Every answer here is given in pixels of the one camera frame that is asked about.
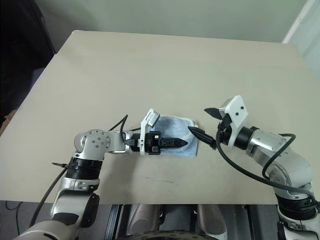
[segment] blue towel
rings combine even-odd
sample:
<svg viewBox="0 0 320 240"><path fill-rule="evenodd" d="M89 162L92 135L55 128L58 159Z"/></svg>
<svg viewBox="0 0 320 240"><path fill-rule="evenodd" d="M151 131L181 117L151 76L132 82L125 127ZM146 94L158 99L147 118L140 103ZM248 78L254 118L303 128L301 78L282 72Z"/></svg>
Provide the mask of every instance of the blue towel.
<svg viewBox="0 0 320 240"><path fill-rule="evenodd" d="M190 118L161 115L154 127L149 127L148 130L161 132L163 138L179 138L188 143L180 148L162 148L161 154L195 157L198 139L189 131L188 126L198 127L197 122Z"/></svg>

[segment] white wall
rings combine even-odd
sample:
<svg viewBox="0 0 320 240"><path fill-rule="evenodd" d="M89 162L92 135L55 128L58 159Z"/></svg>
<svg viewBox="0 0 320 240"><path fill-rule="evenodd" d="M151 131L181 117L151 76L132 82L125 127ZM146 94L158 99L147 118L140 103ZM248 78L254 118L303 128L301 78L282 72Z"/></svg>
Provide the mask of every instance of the white wall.
<svg viewBox="0 0 320 240"><path fill-rule="evenodd" d="M56 50L73 30L280 43L305 0L36 0Z"/></svg>
<svg viewBox="0 0 320 240"><path fill-rule="evenodd" d="M297 45L305 63L320 83L320 0L314 2L307 15L298 17L299 27L289 43Z"/></svg>

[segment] table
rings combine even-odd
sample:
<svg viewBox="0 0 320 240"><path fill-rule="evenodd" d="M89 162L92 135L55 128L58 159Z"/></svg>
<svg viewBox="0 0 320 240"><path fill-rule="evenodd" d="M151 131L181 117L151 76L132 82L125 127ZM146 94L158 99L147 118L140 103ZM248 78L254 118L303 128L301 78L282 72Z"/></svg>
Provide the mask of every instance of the table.
<svg viewBox="0 0 320 240"><path fill-rule="evenodd" d="M152 34L74 31L39 77L0 138L3 200L38 202L68 163L74 137L108 130L125 114L138 127L149 108L193 118L215 135L204 108L242 95L247 126L295 133L292 148L314 170L320 199L320 85L289 44ZM239 149L231 159L260 174ZM47 199L52 202L57 187ZM107 154L101 204L275 204L273 189L199 143L197 157Z"/></svg>

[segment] wall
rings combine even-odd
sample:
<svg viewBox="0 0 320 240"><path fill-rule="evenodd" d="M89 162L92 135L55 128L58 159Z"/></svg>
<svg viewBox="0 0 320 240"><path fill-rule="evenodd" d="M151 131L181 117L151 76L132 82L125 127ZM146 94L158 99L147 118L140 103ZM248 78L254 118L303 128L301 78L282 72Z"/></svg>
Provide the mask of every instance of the wall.
<svg viewBox="0 0 320 240"><path fill-rule="evenodd" d="M298 17L299 26L288 42L297 45L305 63L320 83L320 0L312 2L308 14Z"/></svg>
<svg viewBox="0 0 320 240"><path fill-rule="evenodd" d="M73 30L280 43L305 0L36 0L59 50Z"/></svg>

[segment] robotic arm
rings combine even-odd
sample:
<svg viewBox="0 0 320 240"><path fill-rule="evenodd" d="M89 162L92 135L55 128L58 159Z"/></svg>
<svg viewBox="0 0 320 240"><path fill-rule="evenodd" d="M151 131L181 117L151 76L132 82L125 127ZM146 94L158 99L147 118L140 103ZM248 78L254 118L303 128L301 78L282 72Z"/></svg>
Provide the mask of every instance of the robotic arm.
<svg viewBox="0 0 320 240"><path fill-rule="evenodd" d="M16 240L74 240L80 228L90 227L97 215L99 196L94 191L100 183L105 153L159 155L162 148L188 144L180 138L161 137L159 131L148 132L148 127L153 127L159 117L159 113L150 109L141 122L141 133L122 131L127 116L118 123L122 122L120 131L92 129L79 133L74 139L76 151L69 164L55 163L67 169L50 211L51 220L34 225L34 217L30 228Z"/></svg>
<svg viewBox="0 0 320 240"><path fill-rule="evenodd" d="M274 187L280 219L277 225L278 239L320 240L319 203L312 193L311 166L288 147L295 136L274 134L257 127L245 127L248 112L240 95L228 99L219 109L207 108L205 111L222 120L218 125L216 140L197 127L189 127L189 130L214 150L218 148L223 158L233 167ZM293 138L287 142L284 138L286 136ZM247 155L263 167L262 173L266 179L232 162L223 152L220 143L245 150Z"/></svg>

